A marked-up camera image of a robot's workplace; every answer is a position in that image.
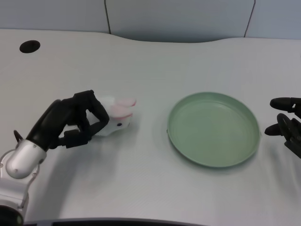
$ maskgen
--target black grommet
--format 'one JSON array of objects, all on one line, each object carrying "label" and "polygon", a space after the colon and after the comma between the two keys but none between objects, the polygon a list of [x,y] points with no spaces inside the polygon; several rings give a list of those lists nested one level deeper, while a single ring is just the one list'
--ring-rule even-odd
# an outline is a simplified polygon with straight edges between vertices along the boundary
[{"label": "black grommet", "polygon": [[22,53],[33,53],[40,48],[41,44],[36,40],[26,41],[21,44],[20,51]]}]

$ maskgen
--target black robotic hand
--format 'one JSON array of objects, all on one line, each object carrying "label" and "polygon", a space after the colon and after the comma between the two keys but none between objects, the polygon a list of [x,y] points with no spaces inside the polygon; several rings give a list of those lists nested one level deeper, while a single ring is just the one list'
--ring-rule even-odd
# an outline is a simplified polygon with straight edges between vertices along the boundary
[{"label": "black robotic hand", "polygon": [[[288,113],[295,113],[301,118],[301,98],[275,98],[271,100],[270,106]],[[301,158],[301,123],[294,118],[290,120],[282,113],[277,116],[277,121],[277,124],[267,127],[264,133],[269,136],[284,136],[285,146]]]},{"label": "black robotic hand", "polygon": [[[90,125],[86,110],[90,111],[99,121]],[[26,140],[41,147],[45,152],[58,146],[66,148],[87,144],[93,135],[102,130],[110,118],[96,99],[92,90],[74,94],[73,97],[54,101],[40,117]],[[76,125],[78,129],[64,132],[64,137],[59,137],[66,125]],[[14,131],[17,142],[23,139]]]}]

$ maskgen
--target plate rim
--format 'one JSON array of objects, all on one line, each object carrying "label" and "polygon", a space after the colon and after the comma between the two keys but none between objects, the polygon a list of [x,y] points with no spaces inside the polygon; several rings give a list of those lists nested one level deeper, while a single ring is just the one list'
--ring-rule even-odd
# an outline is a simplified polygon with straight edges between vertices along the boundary
[{"label": "plate rim", "polygon": [[[258,129],[258,139],[257,139],[257,142],[254,146],[254,149],[251,151],[251,153],[246,157],[244,158],[243,160],[239,161],[239,162],[236,162],[234,164],[231,164],[231,165],[225,165],[225,166],[211,166],[211,165],[208,165],[208,164],[204,164],[204,163],[200,163],[196,160],[193,160],[191,159],[190,157],[188,157],[187,155],[185,155],[182,151],[179,150],[178,147],[176,147],[176,145],[174,144],[173,140],[172,140],[172,136],[170,135],[170,132],[169,132],[169,127],[170,127],[170,118],[171,118],[171,114],[173,112],[173,110],[176,108],[176,106],[178,104],[180,104],[182,101],[184,101],[185,99],[189,98],[190,96],[193,96],[193,95],[197,95],[197,94],[218,94],[218,95],[222,95],[222,96],[226,96],[226,97],[230,97],[232,99],[234,99],[235,101],[238,101],[239,103],[241,103],[243,106],[245,106],[247,108],[247,110],[251,113],[251,115],[254,117],[255,119],[255,122],[256,122],[256,126],[257,126],[257,129]],[[189,159],[190,161],[193,161],[199,165],[202,165],[202,166],[206,166],[206,167],[211,167],[211,168],[225,168],[225,167],[231,167],[231,166],[235,166],[235,165],[238,165],[238,164],[241,164],[243,163],[244,161],[248,160],[252,155],[254,155],[257,151],[258,151],[258,148],[259,148],[259,144],[260,144],[260,140],[261,140],[261,132],[260,132],[260,127],[259,127],[259,123],[257,121],[257,118],[255,117],[254,113],[251,111],[250,108],[247,107],[247,105],[245,105],[242,101],[236,99],[236,98],[233,98],[229,95],[226,95],[226,94],[223,94],[223,93],[217,93],[217,92],[197,92],[197,93],[193,93],[193,94],[190,94],[190,95],[187,95],[185,96],[184,98],[182,98],[181,100],[177,101],[176,104],[173,106],[172,110],[169,112],[169,115],[168,115],[168,120],[167,120],[167,134],[168,134],[168,138],[169,140],[171,141],[173,147],[175,147],[175,149],[180,152],[183,156],[185,156],[187,159]]]}]

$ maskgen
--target pink bunny ear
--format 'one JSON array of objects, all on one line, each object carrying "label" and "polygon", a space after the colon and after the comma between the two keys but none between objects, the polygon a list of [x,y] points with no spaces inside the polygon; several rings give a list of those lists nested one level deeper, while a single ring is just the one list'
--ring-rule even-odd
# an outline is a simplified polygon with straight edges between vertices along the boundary
[{"label": "pink bunny ear", "polygon": [[124,119],[129,116],[132,116],[133,113],[126,107],[123,106],[118,106],[118,105],[113,105],[110,108],[110,117],[115,118],[115,119]]},{"label": "pink bunny ear", "polygon": [[117,99],[115,101],[115,104],[119,106],[124,106],[124,107],[132,107],[136,105],[136,99],[134,98],[122,98],[122,99]]}]

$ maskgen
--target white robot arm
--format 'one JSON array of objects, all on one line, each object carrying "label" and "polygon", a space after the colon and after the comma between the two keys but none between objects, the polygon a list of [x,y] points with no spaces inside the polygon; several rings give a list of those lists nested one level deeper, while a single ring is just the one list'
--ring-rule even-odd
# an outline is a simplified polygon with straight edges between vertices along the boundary
[{"label": "white robot arm", "polygon": [[[86,110],[98,119],[96,123],[90,125]],[[59,145],[66,148],[85,145],[109,120],[105,108],[89,90],[52,103],[26,139],[14,131],[16,148],[0,158],[0,225],[23,225],[29,186],[37,177],[49,149]],[[66,125],[77,128],[59,137]]]}]

